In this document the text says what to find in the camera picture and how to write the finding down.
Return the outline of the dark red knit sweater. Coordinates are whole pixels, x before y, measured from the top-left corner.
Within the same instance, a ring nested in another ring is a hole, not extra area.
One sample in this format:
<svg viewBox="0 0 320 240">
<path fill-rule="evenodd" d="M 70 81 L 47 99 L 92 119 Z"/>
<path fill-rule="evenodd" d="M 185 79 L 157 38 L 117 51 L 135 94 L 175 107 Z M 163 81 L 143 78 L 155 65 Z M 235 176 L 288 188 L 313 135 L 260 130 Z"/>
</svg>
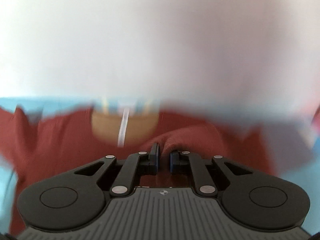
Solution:
<svg viewBox="0 0 320 240">
<path fill-rule="evenodd" d="M 155 143 L 161 150 L 160 170 L 156 176 L 144 176 L 144 186 L 184 183 L 165 168 L 173 150 L 195 152 L 204 159 L 222 155 L 256 170 L 274 173 L 258 127 L 241 138 L 232 127 L 214 125 L 186 114 L 141 114 L 129 118 L 125 145 L 118 147 L 120 122 L 118 116 L 91 108 L 42 119 L 35 124 L 20 108 L 14 112 L 1 110 L 1 155 L 17 173 L 16 193 L 109 154 L 125 159 L 132 153 L 149 151 Z"/>
</svg>

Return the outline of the light blue patchwork bed sheet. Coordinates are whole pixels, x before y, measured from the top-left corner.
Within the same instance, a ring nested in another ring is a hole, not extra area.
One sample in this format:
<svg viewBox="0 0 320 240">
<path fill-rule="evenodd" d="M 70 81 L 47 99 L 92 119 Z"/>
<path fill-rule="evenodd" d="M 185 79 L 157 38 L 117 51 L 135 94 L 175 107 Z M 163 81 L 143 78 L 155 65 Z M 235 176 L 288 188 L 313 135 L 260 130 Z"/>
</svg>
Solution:
<svg viewBox="0 0 320 240">
<path fill-rule="evenodd" d="M 1 98 L 1 108 L 14 112 L 17 106 L 21 106 L 32 122 L 91 105 L 100 107 L 102 103 L 84 99 Z M 297 183 L 307 192 L 311 207 L 303 228 L 309 233 L 317 233 L 319 232 L 319 136 L 309 119 L 301 122 L 288 121 L 287 124 L 295 126 L 309 152 L 299 153 L 296 157 L 275 154 L 276 171 L 281 178 Z M 1 158 L 1 232 L 9 231 L 16 183 L 16 173 L 11 165 Z"/>
</svg>

